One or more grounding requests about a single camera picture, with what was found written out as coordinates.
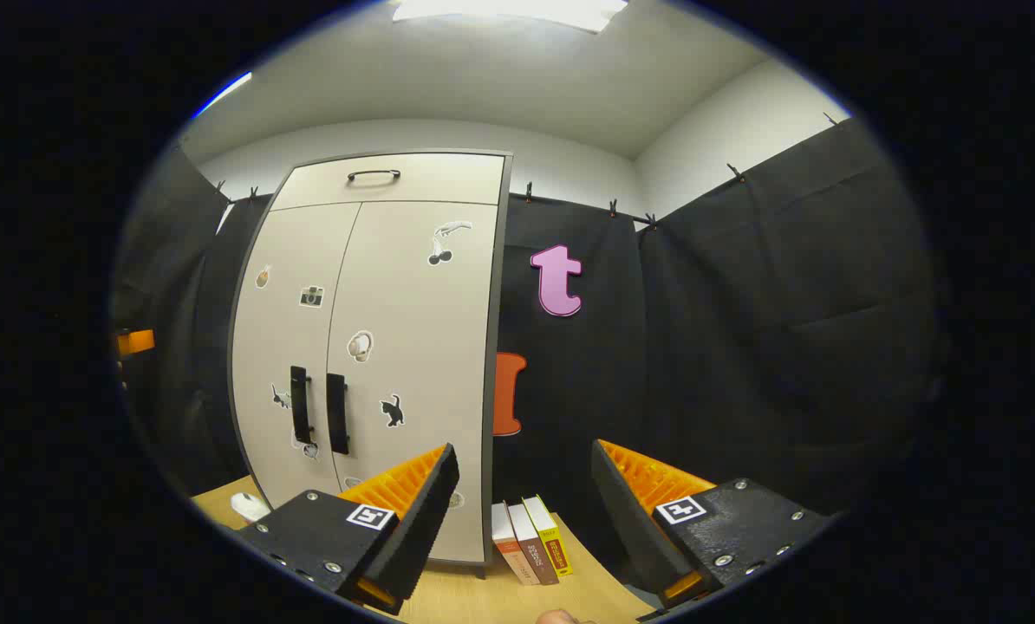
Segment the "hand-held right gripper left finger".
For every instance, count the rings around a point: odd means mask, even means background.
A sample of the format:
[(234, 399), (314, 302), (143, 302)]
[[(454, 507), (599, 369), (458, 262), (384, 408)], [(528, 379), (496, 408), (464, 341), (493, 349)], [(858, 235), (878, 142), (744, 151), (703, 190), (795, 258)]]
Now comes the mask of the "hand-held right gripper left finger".
[(237, 536), (321, 591), (387, 614), (417, 588), (459, 484), (445, 444), (339, 494), (304, 491)]

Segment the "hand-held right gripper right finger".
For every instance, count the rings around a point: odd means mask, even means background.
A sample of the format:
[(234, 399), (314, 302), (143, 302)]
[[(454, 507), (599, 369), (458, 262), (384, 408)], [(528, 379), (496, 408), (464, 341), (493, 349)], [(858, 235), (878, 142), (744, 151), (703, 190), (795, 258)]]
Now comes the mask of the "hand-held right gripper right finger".
[(666, 611), (734, 591), (833, 525), (755, 479), (723, 483), (597, 439), (590, 476), (637, 574)]

